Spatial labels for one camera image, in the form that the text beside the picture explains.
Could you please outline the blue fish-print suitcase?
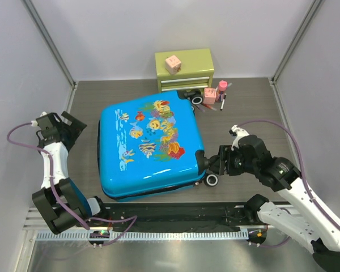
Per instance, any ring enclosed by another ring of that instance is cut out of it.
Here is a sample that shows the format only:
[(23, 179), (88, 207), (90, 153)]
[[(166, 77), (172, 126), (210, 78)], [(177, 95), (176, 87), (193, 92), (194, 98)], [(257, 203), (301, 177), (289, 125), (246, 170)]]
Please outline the blue fish-print suitcase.
[(200, 183), (216, 186), (193, 110), (202, 100), (200, 90), (173, 90), (104, 108), (97, 136), (104, 194), (129, 201)]

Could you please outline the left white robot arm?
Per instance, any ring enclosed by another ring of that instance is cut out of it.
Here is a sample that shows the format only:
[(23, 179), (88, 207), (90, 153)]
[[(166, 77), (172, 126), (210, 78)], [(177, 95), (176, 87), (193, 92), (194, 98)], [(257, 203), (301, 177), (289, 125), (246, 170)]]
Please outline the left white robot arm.
[(86, 198), (67, 169), (69, 151), (87, 125), (65, 111), (60, 116), (42, 112), (36, 122), (40, 128), (36, 132), (37, 148), (44, 162), (44, 178), (32, 200), (47, 226), (55, 235), (87, 220), (104, 226), (109, 212), (103, 202), (96, 196)]

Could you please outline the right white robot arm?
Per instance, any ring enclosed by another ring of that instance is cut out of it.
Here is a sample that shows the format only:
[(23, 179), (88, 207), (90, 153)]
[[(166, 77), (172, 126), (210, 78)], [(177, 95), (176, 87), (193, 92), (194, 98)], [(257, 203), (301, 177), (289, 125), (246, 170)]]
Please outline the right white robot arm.
[(325, 271), (340, 271), (340, 218), (302, 179), (288, 159), (273, 157), (263, 140), (242, 132), (233, 144), (219, 147), (221, 175), (249, 173), (278, 193), (303, 217), (297, 219), (256, 194), (247, 202), (245, 220), (270, 224), (297, 241)]

